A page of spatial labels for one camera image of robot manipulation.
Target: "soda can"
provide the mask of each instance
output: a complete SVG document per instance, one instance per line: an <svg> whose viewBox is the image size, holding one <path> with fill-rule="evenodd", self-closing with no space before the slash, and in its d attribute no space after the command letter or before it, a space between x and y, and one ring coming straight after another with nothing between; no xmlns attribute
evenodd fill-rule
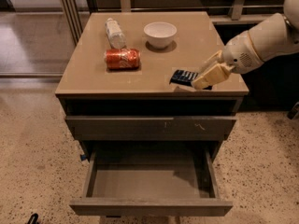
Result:
<svg viewBox="0 0 299 224"><path fill-rule="evenodd" d="M137 49L108 49L104 60L110 70L136 69L140 66L140 52Z"/></svg>

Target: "bottle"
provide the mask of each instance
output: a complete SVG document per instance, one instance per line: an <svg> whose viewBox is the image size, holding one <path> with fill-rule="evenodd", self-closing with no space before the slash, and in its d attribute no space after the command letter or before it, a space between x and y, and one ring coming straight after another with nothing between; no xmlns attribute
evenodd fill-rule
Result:
<svg viewBox="0 0 299 224"><path fill-rule="evenodd" d="M114 49L122 49L125 47L125 36L122 32L119 23L111 18L107 19L106 33L109 39L110 45Z"/></svg>

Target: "open drawer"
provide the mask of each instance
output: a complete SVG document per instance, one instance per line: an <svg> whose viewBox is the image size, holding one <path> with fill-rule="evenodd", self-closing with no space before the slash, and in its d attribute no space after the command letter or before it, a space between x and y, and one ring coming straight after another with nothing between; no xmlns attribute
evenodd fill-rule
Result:
<svg viewBox="0 0 299 224"><path fill-rule="evenodd" d="M66 116L65 121L79 141L223 141L236 119L221 116Z"/></svg>
<svg viewBox="0 0 299 224"><path fill-rule="evenodd" d="M94 146L82 198L70 206L83 216L220 217L212 161L200 143L134 142Z"/></svg>

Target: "floor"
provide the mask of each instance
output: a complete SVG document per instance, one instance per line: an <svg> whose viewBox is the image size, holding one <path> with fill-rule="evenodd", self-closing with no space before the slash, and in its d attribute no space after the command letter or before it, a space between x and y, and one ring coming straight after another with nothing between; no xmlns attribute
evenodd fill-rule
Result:
<svg viewBox="0 0 299 224"><path fill-rule="evenodd" d="M0 13L0 70L62 72L73 50L60 14ZM64 123L59 80L0 79L0 223L164 224L167 217L79 217L88 163ZM286 112L238 113L214 161L226 217L180 217L182 224L297 224L299 119Z"/></svg>

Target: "wooden tabletop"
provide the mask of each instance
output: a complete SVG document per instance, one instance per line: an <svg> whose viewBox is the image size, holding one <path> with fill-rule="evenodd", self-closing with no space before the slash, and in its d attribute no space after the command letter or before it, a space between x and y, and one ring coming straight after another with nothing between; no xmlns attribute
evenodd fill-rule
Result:
<svg viewBox="0 0 299 224"><path fill-rule="evenodd" d="M110 49L105 32L108 18L117 20L126 36L127 48L141 53L141 68L135 71L107 70L104 53ZM164 50L153 49L143 29L154 21L174 24L177 35ZM240 75L213 86L212 91L185 89L169 80L177 69L199 71L204 61L223 48L223 43L205 12L93 13L75 48L56 90L67 95L245 95L248 88Z"/></svg>

